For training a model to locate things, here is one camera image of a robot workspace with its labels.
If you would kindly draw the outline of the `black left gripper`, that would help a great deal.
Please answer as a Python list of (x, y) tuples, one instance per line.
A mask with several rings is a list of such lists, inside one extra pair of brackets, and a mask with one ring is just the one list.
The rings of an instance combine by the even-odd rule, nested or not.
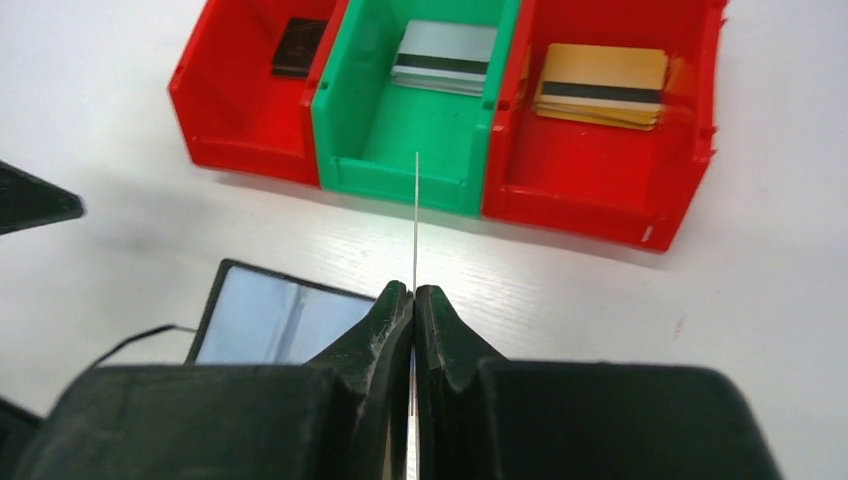
[(1, 397), (1, 480), (12, 479), (43, 418)]

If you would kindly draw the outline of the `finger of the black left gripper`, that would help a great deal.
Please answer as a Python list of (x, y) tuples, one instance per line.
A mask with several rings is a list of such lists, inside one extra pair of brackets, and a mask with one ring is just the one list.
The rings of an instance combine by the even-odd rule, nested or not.
[(84, 214), (78, 195), (1, 162), (2, 235), (77, 219)]

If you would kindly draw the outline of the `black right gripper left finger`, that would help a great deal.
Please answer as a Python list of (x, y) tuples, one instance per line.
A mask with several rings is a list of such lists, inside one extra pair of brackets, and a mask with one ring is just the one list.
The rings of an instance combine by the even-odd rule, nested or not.
[(389, 282), (301, 365), (100, 367), (63, 393), (18, 479), (401, 479), (413, 300)]

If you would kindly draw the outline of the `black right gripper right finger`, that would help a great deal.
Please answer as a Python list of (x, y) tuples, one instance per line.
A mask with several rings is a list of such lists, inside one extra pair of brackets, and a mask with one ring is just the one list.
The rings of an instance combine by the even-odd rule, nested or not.
[(414, 302), (422, 479), (777, 479), (748, 403), (692, 366), (511, 360)]

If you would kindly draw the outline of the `black leather card holder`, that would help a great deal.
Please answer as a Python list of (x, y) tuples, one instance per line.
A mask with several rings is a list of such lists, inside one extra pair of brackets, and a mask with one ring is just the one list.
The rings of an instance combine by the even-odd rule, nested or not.
[(374, 303), (367, 295), (224, 259), (186, 362), (302, 364), (350, 330)]

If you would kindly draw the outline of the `gold card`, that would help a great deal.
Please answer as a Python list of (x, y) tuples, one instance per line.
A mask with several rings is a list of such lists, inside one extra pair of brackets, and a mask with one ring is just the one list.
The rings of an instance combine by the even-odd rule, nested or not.
[(415, 153), (414, 195), (413, 195), (413, 250), (412, 250), (412, 294), (415, 297), (418, 287), (418, 242), (420, 209), (420, 152)]
[(541, 117), (649, 131), (662, 110), (668, 64), (658, 49), (554, 43), (532, 109)]

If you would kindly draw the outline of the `black credit card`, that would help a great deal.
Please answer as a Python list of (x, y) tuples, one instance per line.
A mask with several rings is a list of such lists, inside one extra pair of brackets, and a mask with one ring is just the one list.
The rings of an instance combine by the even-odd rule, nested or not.
[(327, 21), (293, 17), (289, 20), (271, 60), (271, 74), (306, 78), (312, 67)]

